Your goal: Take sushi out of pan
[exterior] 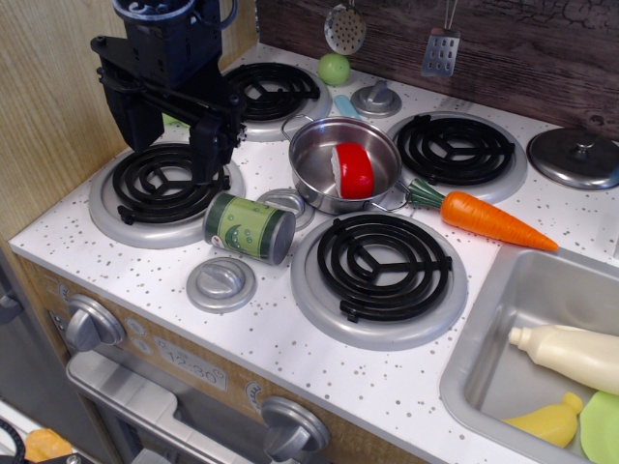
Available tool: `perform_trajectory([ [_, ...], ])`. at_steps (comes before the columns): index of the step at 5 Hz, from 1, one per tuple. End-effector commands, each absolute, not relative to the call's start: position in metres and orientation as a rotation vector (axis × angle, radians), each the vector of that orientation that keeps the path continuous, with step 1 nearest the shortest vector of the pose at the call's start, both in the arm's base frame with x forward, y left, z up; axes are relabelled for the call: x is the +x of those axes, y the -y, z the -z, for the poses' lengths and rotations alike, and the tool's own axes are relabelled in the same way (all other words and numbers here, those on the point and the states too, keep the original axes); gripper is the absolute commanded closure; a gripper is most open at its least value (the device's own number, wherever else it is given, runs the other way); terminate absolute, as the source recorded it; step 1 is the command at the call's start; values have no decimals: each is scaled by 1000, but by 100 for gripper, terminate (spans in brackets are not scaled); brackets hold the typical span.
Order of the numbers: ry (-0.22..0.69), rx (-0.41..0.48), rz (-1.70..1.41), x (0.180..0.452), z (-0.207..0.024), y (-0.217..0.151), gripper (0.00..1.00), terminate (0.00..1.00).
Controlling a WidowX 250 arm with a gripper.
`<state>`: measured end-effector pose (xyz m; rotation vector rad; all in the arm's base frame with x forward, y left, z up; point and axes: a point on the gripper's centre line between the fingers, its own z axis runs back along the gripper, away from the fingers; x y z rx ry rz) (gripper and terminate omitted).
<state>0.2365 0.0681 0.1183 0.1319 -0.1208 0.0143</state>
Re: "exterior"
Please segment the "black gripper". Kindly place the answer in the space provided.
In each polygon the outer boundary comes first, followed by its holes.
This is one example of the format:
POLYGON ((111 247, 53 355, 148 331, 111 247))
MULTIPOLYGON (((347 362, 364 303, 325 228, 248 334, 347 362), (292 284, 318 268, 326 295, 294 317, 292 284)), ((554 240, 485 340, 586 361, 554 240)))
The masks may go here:
POLYGON ((144 151, 163 134, 163 114, 190 126, 192 179, 212 182, 245 136, 245 102, 219 69, 221 41, 184 34, 98 36, 99 81, 125 142, 144 151))

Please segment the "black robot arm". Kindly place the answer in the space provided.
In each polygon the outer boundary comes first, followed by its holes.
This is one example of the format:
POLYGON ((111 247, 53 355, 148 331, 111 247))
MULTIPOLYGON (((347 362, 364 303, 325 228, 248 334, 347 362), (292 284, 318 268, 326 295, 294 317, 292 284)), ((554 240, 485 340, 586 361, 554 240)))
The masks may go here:
POLYGON ((92 50, 108 108, 136 153, 163 134, 164 116, 190 128, 192 179, 208 185, 245 135, 245 101, 223 77, 221 32, 234 20, 217 1, 116 1, 123 38, 98 36, 92 50))

